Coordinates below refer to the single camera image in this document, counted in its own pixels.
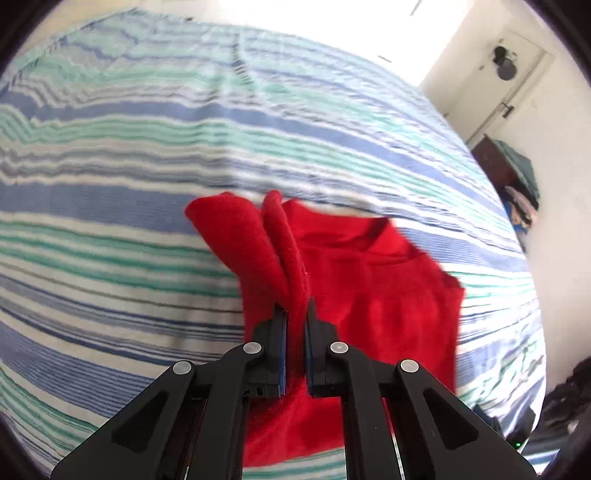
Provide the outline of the striped blue green bedspread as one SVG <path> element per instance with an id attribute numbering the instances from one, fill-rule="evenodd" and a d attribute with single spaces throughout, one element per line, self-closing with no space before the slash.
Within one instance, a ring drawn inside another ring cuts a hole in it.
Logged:
<path id="1" fill-rule="evenodd" d="M 526 257 L 421 91 L 307 39 L 132 9 L 1 76 L 1 421 L 43 476 L 170 362 L 238 343 L 238 281 L 183 210 L 272 190 L 392 218 L 465 287 L 460 398 L 504 433 L 540 414 Z"/>

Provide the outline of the dark wooden dresser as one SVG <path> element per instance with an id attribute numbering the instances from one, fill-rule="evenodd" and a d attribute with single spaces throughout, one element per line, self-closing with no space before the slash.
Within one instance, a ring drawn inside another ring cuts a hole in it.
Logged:
<path id="1" fill-rule="evenodd" d="M 488 136 L 484 136 L 471 153 L 499 197 L 507 198 L 506 187 L 512 186 L 518 176 L 500 148 Z"/>

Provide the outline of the pile of folded clothes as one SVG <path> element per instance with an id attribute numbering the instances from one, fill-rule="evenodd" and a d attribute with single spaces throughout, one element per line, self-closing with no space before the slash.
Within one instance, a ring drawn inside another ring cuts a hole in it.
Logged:
<path id="1" fill-rule="evenodd" d="M 518 242 L 527 252 L 527 236 L 538 220 L 540 190 L 531 160 L 513 149 L 506 142 L 493 140 L 493 144 L 507 161 L 514 180 L 505 181 L 500 197 Z"/>

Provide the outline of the black hat on door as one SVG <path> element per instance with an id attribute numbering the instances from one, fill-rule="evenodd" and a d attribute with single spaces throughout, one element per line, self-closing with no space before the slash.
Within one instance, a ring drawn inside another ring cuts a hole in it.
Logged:
<path id="1" fill-rule="evenodd" d="M 498 45 L 493 50 L 493 63 L 497 67 L 497 76 L 503 81 L 511 81 L 517 75 L 517 66 L 515 65 L 512 52 L 506 47 Z"/>

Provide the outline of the red knit sweater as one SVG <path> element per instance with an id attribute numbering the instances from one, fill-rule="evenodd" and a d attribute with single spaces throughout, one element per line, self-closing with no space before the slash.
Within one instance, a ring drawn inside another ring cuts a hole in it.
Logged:
<path id="1" fill-rule="evenodd" d="M 414 359 L 454 386 L 463 288 L 390 220 L 318 212 L 276 191 L 259 205 L 231 193 L 198 198 L 185 214 L 238 276 L 246 335 L 274 307 L 287 311 L 287 393 L 250 407 L 246 467 L 344 443 L 339 401 L 312 398 L 305 385 L 309 306 L 370 358 Z"/>

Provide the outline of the white room door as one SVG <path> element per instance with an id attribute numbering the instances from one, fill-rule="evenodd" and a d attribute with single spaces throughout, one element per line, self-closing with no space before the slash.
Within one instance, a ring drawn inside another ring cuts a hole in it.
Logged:
<path id="1" fill-rule="evenodd" d="M 511 81 L 497 76 L 493 50 L 498 45 L 512 52 L 518 71 Z M 480 65 L 445 112 L 445 118 L 468 147 L 475 146 L 515 113 L 553 61 L 554 56 L 537 43 L 517 32 L 504 30 L 487 48 Z"/>

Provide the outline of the white built-in wardrobe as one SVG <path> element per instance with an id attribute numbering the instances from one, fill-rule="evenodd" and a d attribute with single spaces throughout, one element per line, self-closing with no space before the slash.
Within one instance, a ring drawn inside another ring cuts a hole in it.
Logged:
<path id="1" fill-rule="evenodd" d="M 368 58 L 418 86 L 472 1 L 204 1 L 205 21 L 308 38 Z"/>

